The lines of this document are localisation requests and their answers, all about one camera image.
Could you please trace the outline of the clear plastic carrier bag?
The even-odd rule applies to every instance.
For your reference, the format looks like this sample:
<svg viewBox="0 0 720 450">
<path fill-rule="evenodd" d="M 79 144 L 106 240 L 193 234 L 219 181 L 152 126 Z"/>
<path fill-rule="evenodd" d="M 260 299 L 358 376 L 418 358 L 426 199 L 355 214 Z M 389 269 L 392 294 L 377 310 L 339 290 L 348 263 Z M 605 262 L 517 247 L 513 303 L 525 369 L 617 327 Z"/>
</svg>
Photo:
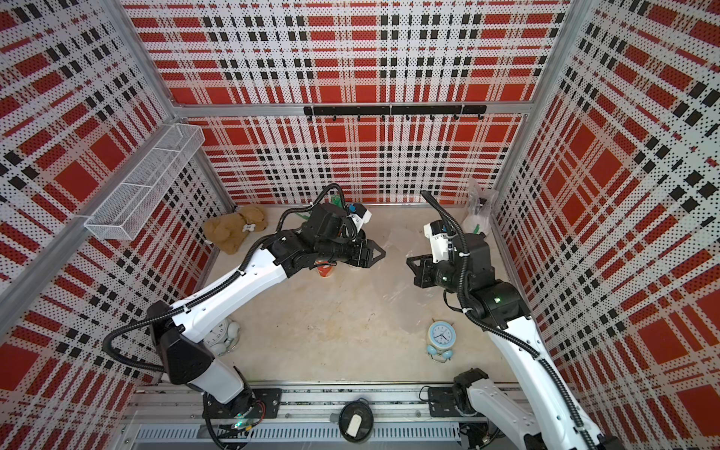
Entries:
<svg viewBox="0 0 720 450">
<path fill-rule="evenodd" d="M 483 189 L 477 180 L 471 179 L 467 194 L 466 215 L 461 228 L 465 234 L 473 234 L 474 227 L 479 223 L 482 228 L 480 234 L 488 236 L 491 233 L 492 210 L 499 193 L 495 189 Z"/>
</svg>

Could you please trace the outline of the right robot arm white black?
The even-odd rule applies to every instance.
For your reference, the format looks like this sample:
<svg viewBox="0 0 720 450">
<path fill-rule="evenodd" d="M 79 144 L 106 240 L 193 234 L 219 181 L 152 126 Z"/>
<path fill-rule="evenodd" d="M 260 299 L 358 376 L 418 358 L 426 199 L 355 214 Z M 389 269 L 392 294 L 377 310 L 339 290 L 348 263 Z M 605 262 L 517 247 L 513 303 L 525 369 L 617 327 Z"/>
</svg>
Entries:
<svg viewBox="0 0 720 450">
<path fill-rule="evenodd" d="M 499 391 L 481 369 L 454 380 L 456 408 L 482 414 L 519 449 L 621 449 L 579 405 L 558 369 L 525 300 L 509 282 L 497 279 L 483 234 L 451 236 L 438 222 L 426 225 L 431 253 L 410 257 L 414 285 L 455 294 L 453 308 L 489 334 L 512 369 L 530 407 Z"/>
</svg>

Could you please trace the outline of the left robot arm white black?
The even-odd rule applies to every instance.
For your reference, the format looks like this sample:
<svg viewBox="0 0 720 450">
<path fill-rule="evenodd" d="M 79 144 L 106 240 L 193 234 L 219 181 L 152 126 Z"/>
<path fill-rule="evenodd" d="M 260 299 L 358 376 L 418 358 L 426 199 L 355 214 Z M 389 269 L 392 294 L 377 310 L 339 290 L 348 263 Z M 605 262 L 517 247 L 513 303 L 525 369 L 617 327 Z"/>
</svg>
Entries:
<svg viewBox="0 0 720 450">
<path fill-rule="evenodd" d="M 210 332 L 253 298 L 304 269 L 337 263 L 370 268 L 386 255 L 365 235 L 371 212 L 363 204 L 318 202 L 306 211 L 309 218 L 299 227 L 279 226 L 259 238 L 240 266 L 200 292 L 172 307 L 157 302 L 144 320 L 110 332 L 103 339 L 103 352 L 125 366 L 164 373 L 171 384 L 201 392 L 205 408 L 219 408 L 218 418 L 251 411 L 257 402 L 251 387 L 238 369 L 225 365 L 206 345 Z M 138 329 L 149 330 L 158 364 L 133 360 L 114 348 L 117 338 Z"/>
</svg>

